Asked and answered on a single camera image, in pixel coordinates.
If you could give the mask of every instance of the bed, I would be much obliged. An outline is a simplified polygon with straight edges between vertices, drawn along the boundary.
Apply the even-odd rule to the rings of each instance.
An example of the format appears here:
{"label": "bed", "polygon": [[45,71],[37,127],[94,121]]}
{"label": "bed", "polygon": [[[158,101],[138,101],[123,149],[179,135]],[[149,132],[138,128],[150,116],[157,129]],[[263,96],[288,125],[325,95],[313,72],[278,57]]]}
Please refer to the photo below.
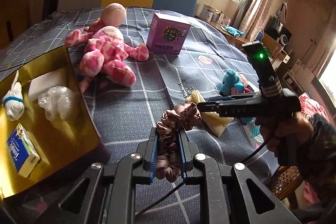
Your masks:
{"label": "bed", "polygon": [[[0,80],[22,64],[63,45],[63,38],[74,29],[89,26],[103,8],[55,12],[45,21],[35,24],[0,52]],[[125,43],[136,46],[146,43],[153,14],[164,13],[185,18],[192,27],[179,56],[150,54],[146,62],[127,58],[125,63],[136,74],[131,88],[113,83],[106,75],[96,76],[84,97],[98,128],[101,139],[112,153],[110,162],[134,152],[137,145],[147,140],[151,127],[161,119],[166,109],[184,102],[191,90],[199,90],[204,98],[217,96],[225,70],[234,69],[254,85],[257,75],[244,54],[231,46],[224,36],[209,24],[168,10],[127,8],[127,18],[120,26]],[[69,49],[73,64],[80,61],[85,45]],[[232,165],[252,153],[263,142],[253,135],[254,124],[244,126],[234,119],[217,138],[202,124],[187,132],[199,150],[220,163]],[[272,152],[263,148],[246,164],[264,183],[278,168]],[[171,190],[175,183],[154,180],[148,185],[137,185],[136,211],[140,211]],[[24,202],[15,209],[18,218],[32,222],[59,195],[61,190],[38,199]],[[198,223],[200,217],[198,186],[183,186],[175,194],[143,214],[136,223]]]}

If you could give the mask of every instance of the plaid sleeve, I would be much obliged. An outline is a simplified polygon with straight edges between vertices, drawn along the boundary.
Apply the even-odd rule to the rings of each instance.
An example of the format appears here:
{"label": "plaid sleeve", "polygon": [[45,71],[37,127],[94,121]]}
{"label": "plaid sleeve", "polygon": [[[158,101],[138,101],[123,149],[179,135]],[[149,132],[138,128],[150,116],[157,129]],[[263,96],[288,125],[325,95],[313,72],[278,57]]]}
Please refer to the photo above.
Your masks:
{"label": "plaid sleeve", "polygon": [[298,169],[320,200],[336,196],[336,129],[320,114],[310,118],[313,135],[297,150]]}

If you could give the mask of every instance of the screw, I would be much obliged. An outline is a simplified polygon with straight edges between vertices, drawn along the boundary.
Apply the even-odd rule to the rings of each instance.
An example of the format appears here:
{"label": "screw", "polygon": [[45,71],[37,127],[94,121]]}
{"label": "screw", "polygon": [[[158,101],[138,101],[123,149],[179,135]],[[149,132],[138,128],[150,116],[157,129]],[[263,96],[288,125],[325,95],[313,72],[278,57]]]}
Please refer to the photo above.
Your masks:
{"label": "screw", "polygon": [[204,155],[204,154],[202,154],[202,153],[198,153],[198,154],[195,155],[195,158],[196,158],[197,160],[205,160],[206,157],[207,157],[207,156]]}
{"label": "screw", "polygon": [[131,154],[131,159],[132,160],[138,160],[141,158],[141,155],[139,153],[133,153]]}
{"label": "screw", "polygon": [[236,168],[237,170],[241,171],[241,170],[244,170],[244,169],[245,169],[245,165],[243,165],[243,164],[240,163],[240,162],[237,162],[237,163],[235,164],[235,168]]}
{"label": "screw", "polygon": [[95,162],[94,164],[91,164],[91,168],[93,170],[98,170],[101,168],[101,163],[100,162]]}

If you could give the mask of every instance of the yellow towel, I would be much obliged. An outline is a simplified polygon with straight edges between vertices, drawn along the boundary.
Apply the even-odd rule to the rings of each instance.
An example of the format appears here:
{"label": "yellow towel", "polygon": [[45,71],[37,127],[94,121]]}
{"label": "yellow towel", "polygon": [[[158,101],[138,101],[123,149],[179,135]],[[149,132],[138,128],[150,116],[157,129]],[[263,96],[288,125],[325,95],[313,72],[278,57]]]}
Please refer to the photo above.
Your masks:
{"label": "yellow towel", "polygon": [[[205,102],[205,100],[198,90],[193,90],[191,95],[185,99],[185,102],[198,104]],[[226,126],[233,120],[232,117],[220,117],[217,112],[201,112],[201,117],[217,137],[223,133]]]}

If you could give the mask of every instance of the pink giraffe plush toy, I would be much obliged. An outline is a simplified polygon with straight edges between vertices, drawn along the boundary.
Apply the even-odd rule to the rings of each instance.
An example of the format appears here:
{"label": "pink giraffe plush toy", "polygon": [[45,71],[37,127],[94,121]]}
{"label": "pink giraffe plush toy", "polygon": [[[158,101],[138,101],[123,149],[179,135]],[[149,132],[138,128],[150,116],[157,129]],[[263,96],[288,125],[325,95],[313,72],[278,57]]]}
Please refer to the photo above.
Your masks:
{"label": "pink giraffe plush toy", "polygon": [[124,43],[124,37],[117,27],[125,18],[125,8],[121,4],[112,3],[104,9],[96,22],[84,28],[87,33],[81,34],[81,30],[78,29],[65,38],[66,47],[87,42],[85,54],[79,64],[79,70],[85,76],[80,83],[82,93],[101,70],[118,84],[134,85],[136,80],[134,72],[123,61],[128,56],[146,61],[149,52],[143,43],[136,48]]}

